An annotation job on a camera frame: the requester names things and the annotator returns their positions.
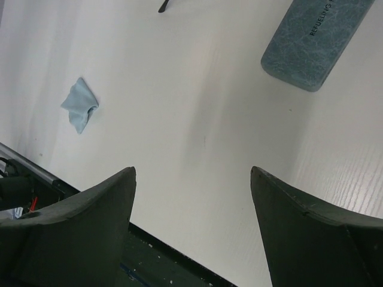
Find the black object tip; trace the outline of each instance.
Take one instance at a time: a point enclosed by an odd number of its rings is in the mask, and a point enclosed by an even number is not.
[[[164,13],[165,10],[166,10],[166,6],[168,5],[169,3],[169,0],[165,0],[165,2],[162,4],[162,6],[160,7],[160,10],[158,10],[158,13]]]

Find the table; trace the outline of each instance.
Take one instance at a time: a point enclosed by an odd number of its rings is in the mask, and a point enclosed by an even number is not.
[[[383,218],[383,3],[317,93],[260,58],[291,0],[6,1],[1,141],[84,190],[138,172],[131,221],[239,286],[270,286],[250,193],[260,166]],[[100,107],[77,135],[60,104]]]

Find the blue cloth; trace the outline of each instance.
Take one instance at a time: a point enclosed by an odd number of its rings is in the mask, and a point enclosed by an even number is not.
[[[97,110],[98,102],[85,81],[79,78],[61,107],[69,111],[69,122],[76,128],[77,133],[81,134],[90,116]]]

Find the folded cloth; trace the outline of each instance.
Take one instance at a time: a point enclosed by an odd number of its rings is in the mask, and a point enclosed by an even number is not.
[[[79,78],[61,107],[69,111],[69,122],[81,134],[90,116],[98,108],[98,102],[85,81]]]

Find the gray-blue case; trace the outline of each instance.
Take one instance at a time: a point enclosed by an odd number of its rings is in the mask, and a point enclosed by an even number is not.
[[[374,0],[294,0],[261,64],[307,91],[323,85]]]

